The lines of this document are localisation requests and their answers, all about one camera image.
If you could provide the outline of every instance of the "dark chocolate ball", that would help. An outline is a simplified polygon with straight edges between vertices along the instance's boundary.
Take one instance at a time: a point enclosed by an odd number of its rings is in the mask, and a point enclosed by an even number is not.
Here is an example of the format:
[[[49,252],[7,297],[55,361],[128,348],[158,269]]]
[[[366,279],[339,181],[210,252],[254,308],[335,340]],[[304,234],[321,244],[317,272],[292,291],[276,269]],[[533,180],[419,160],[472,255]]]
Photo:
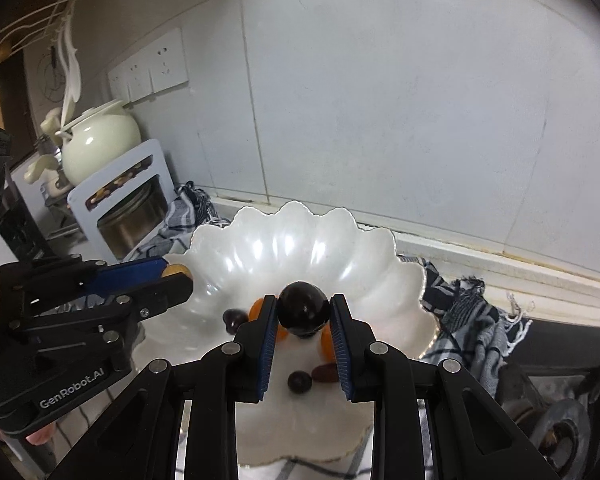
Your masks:
[[[286,385],[295,394],[307,393],[313,383],[311,375],[302,370],[292,372],[286,380]]]
[[[280,325],[298,337],[311,337],[329,320],[329,300],[323,291],[307,282],[287,285],[276,309]]]
[[[249,316],[247,316],[247,313],[238,308],[229,308],[222,314],[222,321],[224,321],[226,331],[230,335],[235,335],[240,325],[248,322],[248,320]]]

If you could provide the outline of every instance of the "tiled backsplash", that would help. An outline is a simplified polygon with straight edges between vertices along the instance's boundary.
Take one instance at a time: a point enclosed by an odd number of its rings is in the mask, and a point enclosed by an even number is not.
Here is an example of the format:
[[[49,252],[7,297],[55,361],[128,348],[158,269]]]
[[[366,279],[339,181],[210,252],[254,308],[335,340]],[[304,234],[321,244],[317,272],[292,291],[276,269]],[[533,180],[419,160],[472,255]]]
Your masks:
[[[79,0],[74,26],[83,109],[110,98],[107,70],[181,28],[188,84],[132,107],[177,181],[600,278],[588,0]]]

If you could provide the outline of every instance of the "metal container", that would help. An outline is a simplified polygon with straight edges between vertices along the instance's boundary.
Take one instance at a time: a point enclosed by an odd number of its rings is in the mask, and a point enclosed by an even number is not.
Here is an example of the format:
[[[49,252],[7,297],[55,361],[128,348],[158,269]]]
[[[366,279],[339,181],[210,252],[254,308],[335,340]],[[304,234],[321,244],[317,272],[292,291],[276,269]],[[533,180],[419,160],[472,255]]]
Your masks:
[[[151,179],[98,220],[114,256],[122,260],[167,214],[167,201]]]

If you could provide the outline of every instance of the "wall socket panel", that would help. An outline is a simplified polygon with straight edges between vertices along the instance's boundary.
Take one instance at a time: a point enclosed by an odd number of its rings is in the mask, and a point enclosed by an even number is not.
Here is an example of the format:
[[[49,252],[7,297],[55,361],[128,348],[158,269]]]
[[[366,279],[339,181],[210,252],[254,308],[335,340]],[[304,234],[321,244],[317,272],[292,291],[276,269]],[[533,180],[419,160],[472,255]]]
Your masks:
[[[182,34],[174,28],[108,73],[115,99],[134,102],[189,80]]]

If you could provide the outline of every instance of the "teapot handle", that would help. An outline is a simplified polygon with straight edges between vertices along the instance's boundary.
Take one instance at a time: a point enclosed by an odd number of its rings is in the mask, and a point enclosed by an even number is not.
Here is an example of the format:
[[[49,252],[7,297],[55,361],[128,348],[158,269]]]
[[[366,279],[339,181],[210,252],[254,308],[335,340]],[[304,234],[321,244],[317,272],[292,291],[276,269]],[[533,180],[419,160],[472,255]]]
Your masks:
[[[56,139],[62,139],[63,141],[69,142],[71,139],[74,138],[74,136],[72,136],[72,134],[70,134],[69,132],[64,132],[62,130],[59,130],[55,133]]]
[[[39,158],[29,164],[29,167],[24,174],[24,181],[27,184],[33,184],[37,179],[40,178],[40,175],[42,175],[43,171],[57,170],[58,167],[58,160],[54,156],[40,155]]]

